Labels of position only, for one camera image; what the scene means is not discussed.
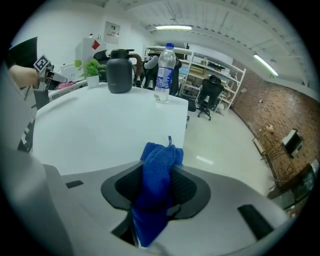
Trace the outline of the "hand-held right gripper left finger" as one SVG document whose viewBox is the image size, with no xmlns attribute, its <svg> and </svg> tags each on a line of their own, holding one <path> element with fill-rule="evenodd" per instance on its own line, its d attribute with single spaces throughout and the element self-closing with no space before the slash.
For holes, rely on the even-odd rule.
<svg viewBox="0 0 320 256">
<path fill-rule="evenodd" d="M 44 165 L 50 195 L 66 229 L 74 256 L 144 256 L 145 252 L 111 232 L 126 217 L 101 193 L 102 183 L 139 164 L 123 165 L 71 175 L 60 175 L 52 165 Z"/>
</svg>

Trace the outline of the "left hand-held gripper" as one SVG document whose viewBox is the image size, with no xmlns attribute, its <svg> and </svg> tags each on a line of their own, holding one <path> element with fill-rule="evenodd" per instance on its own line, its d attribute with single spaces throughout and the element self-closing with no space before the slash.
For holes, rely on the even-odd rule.
<svg viewBox="0 0 320 256">
<path fill-rule="evenodd" d="M 33 64 L 33 66 L 38 73 L 38 82 L 34 87 L 36 91 L 46 91 L 51 81 L 57 83 L 66 83 L 68 81 L 66 77 L 53 72 L 54 66 L 44 54 Z"/>
</svg>

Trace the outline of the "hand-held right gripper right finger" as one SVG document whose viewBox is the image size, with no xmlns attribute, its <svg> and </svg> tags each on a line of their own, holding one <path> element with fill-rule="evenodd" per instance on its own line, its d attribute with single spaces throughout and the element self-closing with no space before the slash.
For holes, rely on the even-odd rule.
<svg viewBox="0 0 320 256">
<path fill-rule="evenodd" d="M 294 222 L 237 179 L 189 166 L 180 170 L 206 182 L 210 199 L 195 216 L 171 220 L 151 249 L 168 256 L 262 256 Z"/>
</svg>

